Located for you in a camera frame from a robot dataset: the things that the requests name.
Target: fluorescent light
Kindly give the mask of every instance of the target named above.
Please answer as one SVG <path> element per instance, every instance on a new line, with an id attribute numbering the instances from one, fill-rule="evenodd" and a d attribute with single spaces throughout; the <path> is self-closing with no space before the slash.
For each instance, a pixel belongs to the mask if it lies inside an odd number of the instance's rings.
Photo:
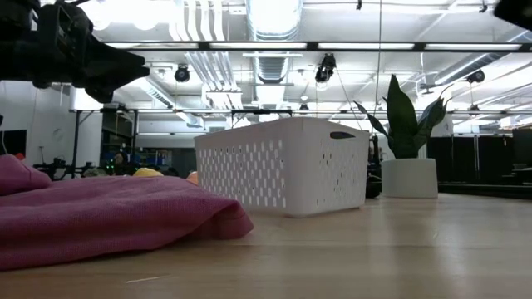
<path id="1" fill-rule="evenodd" d="M 128 50 L 150 50 L 150 49 L 185 49 L 194 50 L 198 48 L 197 42 L 106 42 L 107 46 L 116 49 Z"/>
<path id="2" fill-rule="evenodd" d="M 167 136 L 167 135 L 203 135 L 205 132 L 175 132 L 175 133 L 137 133 L 144 136 Z"/>
<path id="3" fill-rule="evenodd" d="M 296 53 L 244 53 L 242 57 L 246 58 L 255 58 L 255 57 L 266 57 L 266 58 L 300 58 L 303 57 L 303 54 Z"/>
<path id="4" fill-rule="evenodd" d="M 472 51 L 502 51 L 502 50 L 517 50 L 521 47 L 520 44 L 435 44 L 430 43 L 425 46 L 426 50 L 472 50 Z"/>
<path id="5" fill-rule="evenodd" d="M 212 49 L 305 49 L 305 42 L 211 42 Z"/>
<path id="6" fill-rule="evenodd" d="M 178 111 L 177 113 L 184 112 L 184 113 L 211 113 L 211 114 L 226 114 L 231 113 L 231 110 L 218 110 L 218 109 L 175 109 L 175 111 Z"/>
<path id="7" fill-rule="evenodd" d="M 174 111 L 172 110 L 169 110 L 169 109 L 146 109 L 146 110 L 138 110 L 139 113 L 154 113 L 154 114 L 158 114 L 158 113 L 174 113 Z"/>
<path id="8" fill-rule="evenodd" d="M 388 42 L 388 43 L 370 43 L 370 42 L 320 42 L 318 49 L 332 50 L 411 50 L 413 43 L 406 42 Z"/>

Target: pink towel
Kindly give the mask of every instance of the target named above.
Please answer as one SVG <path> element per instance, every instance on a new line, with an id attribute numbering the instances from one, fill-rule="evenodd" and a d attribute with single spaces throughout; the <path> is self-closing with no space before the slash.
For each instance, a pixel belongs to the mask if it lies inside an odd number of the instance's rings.
<path id="1" fill-rule="evenodd" d="M 241 238 L 251 229 L 238 201 L 183 179 L 74 179 L 0 197 L 0 270 L 151 250 L 184 236 Z"/>
<path id="2" fill-rule="evenodd" d="M 14 155 L 0 155 L 0 196 L 46 188 L 51 184 L 46 174 L 27 167 Z"/>

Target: ceiling pipe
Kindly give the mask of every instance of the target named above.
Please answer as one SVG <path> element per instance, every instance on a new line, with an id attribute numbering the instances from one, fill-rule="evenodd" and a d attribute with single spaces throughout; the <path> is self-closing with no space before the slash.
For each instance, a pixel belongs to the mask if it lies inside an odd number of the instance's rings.
<path id="1" fill-rule="evenodd" d="M 223 13 L 222 13 L 222 0 L 214 0 L 214 35 L 216 36 L 217 41 L 225 41 L 224 29 L 223 29 Z M 227 82 L 231 85 L 231 89 L 237 91 L 239 88 L 236 85 L 236 80 L 234 79 L 233 67 L 229 60 L 228 52 L 218 52 L 220 64 L 225 69 L 225 75 L 227 76 Z"/>
<path id="2" fill-rule="evenodd" d="M 531 41 L 532 32 L 523 30 L 521 28 L 515 28 L 514 30 L 507 32 L 502 38 L 498 39 L 496 42 L 522 43 Z M 433 76 L 426 76 L 426 84 L 421 85 L 421 88 L 432 88 L 437 86 L 449 85 L 508 55 L 509 53 L 471 54 L 466 58 L 458 61 L 453 66 L 450 66 L 443 71 L 437 72 Z M 415 78 L 412 77 L 409 79 L 409 81 L 414 81 L 414 79 Z M 416 88 L 416 83 L 407 82 L 402 84 L 401 88 L 404 91 L 411 91 Z"/>
<path id="3" fill-rule="evenodd" d="M 213 37 L 210 34 L 210 24 L 209 24 L 209 1 L 199 0 L 199 4 L 201 7 L 201 34 L 203 35 L 203 38 L 206 41 L 212 41 Z M 224 89 L 222 87 L 222 82 L 220 78 L 218 77 L 218 72 L 214 69 L 213 64 L 210 62 L 209 55 L 215 56 L 215 53 L 207 54 L 205 52 L 202 52 L 201 53 L 202 61 L 209 69 L 209 72 L 212 74 L 214 83 L 216 84 L 216 88 L 218 88 L 219 91 L 222 91 Z"/>
<path id="4" fill-rule="evenodd" d="M 153 100 L 158 100 L 159 102 L 163 103 L 169 110 L 186 109 L 185 107 L 178 106 L 176 103 L 174 103 L 172 96 L 167 94 L 164 89 L 162 89 L 149 77 L 140 78 L 136 80 L 135 83 Z M 190 113 L 184 112 L 178 112 L 176 114 L 190 127 L 204 127 L 204 120 L 198 116 L 193 116 Z"/>
<path id="5" fill-rule="evenodd" d="M 169 25 L 169 33 L 175 41 L 189 41 L 189 35 L 185 27 L 185 4 L 183 0 L 175 0 L 175 11 L 177 19 L 174 23 Z M 194 68 L 201 81 L 206 84 L 211 90 L 216 89 L 216 85 L 206 76 L 206 70 L 202 66 L 202 62 L 196 52 L 186 52 L 185 58 Z"/>
<path id="6" fill-rule="evenodd" d="M 217 30 L 221 30 L 221 27 L 222 27 L 222 20 L 221 20 L 220 16 L 218 16 L 218 12 L 216 11 L 216 9 L 217 9 L 216 3 L 218 3 L 219 12 L 221 14 L 221 2 L 220 1 L 213 1 L 213 4 L 214 4 L 214 24 L 213 24 L 214 34 L 216 34 Z M 210 26 L 209 26 L 209 19 L 208 19 L 208 17 L 209 17 L 209 3 L 208 3 L 207 0 L 201 0 L 200 3 L 201 3 L 201 10 L 202 10 L 203 14 L 204 15 L 207 14 L 207 16 L 202 16 L 202 19 L 201 19 L 201 33 L 203 34 L 203 37 L 204 37 L 205 40 L 212 41 L 213 37 L 210 34 Z M 210 54 L 211 54 L 212 58 L 214 59 L 214 62 L 216 63 L 216 66 L 218 67 L 222 78 L 224 79 L 224 90 L 230 91 L 231 90 L 231 82 L 230 82 L 228 74 L 227 74 L 228 70 L 225 69 L 224 64 L 222 63 L 222 60 L 224 58 L 222 57 L 222 55 L 219 52 L 211 52 Z"/>
<path id="7" fill-rule="evenodd" d="M 296 39 L 303 0 L 247 0 L 248 29 L 253 41 L 280 42 Z M 263 83 L 281 83 L 288 73 L 289 58 L 253 58 L 255 76 Z M 258 86 L 259 101 L 283 101 L 284 87 Z"/>
<path id="8" fill-rule="evenodd" d="M 200 41 L 201 39 L 198 35 L 198 29 L 196 28 L 196 1 L 187 0 L 187 4 L 189 6 L 189 23 L 187 26 L 188 32 L 190 34 L 190 37 L 192 37 L 193 41 Z M 210 64 L 209 62 L 207 53 L 201 52 L 199 54 L 199 61 L 201 61 L 199 67 L 201 67 L 202 71 L 204 71 L 205 77 L 207 77 L 209 79 L 209 82 L 215 86 L 215 88 L 211 89 L 221 90 L 221 83 L 216 80 L 216 72 L 214 71 L 212 64 Z"/>
<path id="9" fill-rule="evenodd" d="M 523 31 L 523 29 L 517 29 L 508 33 L 510 38 L 503 38 L 500 42 L 531 42 L 532 32 Z M 451 84 L 454 81 L 462 79 L 475 71 L 478 71 L 482 67 L 498 61 L 499 59 L 508 56 L 509 53 L 486 53 L 486 54 L 472 54 L 465 59 L 459 61 L 455 65 L 439 72 L 435 75 L 433 81 L 434 86 L 444 86 Z"/>

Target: potted plant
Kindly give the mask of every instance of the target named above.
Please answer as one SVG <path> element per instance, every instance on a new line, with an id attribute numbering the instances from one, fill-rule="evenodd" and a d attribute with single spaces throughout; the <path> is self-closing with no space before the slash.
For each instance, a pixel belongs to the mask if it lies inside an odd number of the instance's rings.
<path id="1" fill-rule="evenodd" d="M 418 159 L 417 154 L 431 137 L 432 128 L 444 119 L 447 103 L 440 95 L 417 119 L 414 105 L 402 92 L 395 75 L 392 75 L 388 95 L 383 99 L 387 103 L 388 131 L 377 118 L 355 102 L 375 130 L 387 137 L 395 156 L 395 159 L 382 162 L 382 194 L 399 198 L 437 198 L 436 161 Z"/>

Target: orange object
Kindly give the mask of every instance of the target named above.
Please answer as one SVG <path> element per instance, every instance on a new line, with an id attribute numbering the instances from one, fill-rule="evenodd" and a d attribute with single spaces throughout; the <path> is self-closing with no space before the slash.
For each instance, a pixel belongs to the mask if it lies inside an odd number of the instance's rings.
<path id="1" fill-rule="evenodd" d="M 198 172 L 197 171 L 191 172 L 189 174 L 189 177 L 186 178 L 186 180 L 188 180 L 189 182 L 197 186 L 198 185 Z"/>
<path id="2" fill-rule="evenodd" d="M 155 176 L 164 176 L 159 171 L 153 169 L 139 169 L 133 174 L 136 177 L 155 177 Z"/>

